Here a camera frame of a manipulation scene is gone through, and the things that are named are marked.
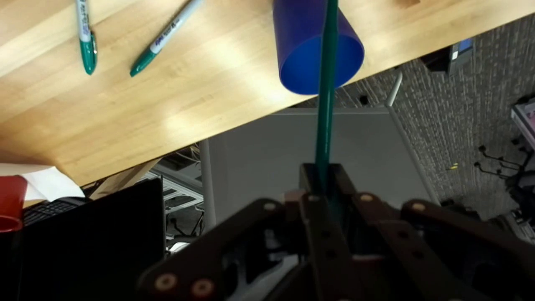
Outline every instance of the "computer monitor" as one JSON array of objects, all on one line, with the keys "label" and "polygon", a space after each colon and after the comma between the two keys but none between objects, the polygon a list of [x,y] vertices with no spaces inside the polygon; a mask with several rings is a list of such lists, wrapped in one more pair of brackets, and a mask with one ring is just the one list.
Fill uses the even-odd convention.
[{"label": "computer monitor", "polygon": [[139,275],[164,252],[162,183],[141,182],[29,225],[22,299],[139,299]]}]

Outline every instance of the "blue cup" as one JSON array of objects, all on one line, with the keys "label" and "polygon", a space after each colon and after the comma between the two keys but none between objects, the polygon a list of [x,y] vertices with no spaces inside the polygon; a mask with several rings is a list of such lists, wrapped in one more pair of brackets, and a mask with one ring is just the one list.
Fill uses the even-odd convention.
[{"label": "blue cup", "polygon": [[[321,38],[328,0],[273,0],[280,76],[296,93],[320,91]],[[340,86],[363,64],[365,46],[338,9],[336,78]]]}]

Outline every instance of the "green stick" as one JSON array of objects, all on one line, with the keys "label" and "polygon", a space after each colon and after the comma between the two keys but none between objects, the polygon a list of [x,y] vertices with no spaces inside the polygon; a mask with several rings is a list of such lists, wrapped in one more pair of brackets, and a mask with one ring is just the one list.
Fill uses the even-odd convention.
[{"label": "green stick", "polygon": [[338,0],[326,0],[328,9],[321,41],[321,85],[318,103],[316,168],[323,192],[328,187],[328,166],[331,156],[335,75],[338,48]]}]

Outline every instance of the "green marker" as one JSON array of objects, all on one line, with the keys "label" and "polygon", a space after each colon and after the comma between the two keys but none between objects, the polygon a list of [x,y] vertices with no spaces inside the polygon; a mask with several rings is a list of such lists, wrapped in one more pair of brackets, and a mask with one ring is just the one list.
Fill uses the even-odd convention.
[{"label": "green marker", "polygon": [[89,28],[87,0],[77,0],[77,16],[81,29],[81,53],[86,71],[91,75],[97,66],[97,39]]},{"label": "green marker", "polygon": [[191,0],[188,4],[173,18],[173,21],[157,34],[157,38],[141,53],[131,68],[131,76],[136,76],[142,71],[161,49],[168,44],[171,36],[178,31],[178,28],[199,8],[203,0]]}]

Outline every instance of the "desk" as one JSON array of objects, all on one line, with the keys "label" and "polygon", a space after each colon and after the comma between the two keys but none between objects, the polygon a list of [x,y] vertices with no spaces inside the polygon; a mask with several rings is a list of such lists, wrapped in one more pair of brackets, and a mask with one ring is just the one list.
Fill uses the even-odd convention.
[{"label": "desk", "polygon": [[[184,0],[91,0],[86,75],[72,0],[0,3],[0,160],[54,163],[84,185],[295,105],[278,80],[271,0],[206,0],[136,78]],[[530,0],[348,0],[366,46],[351,81],[535,11]]]}]

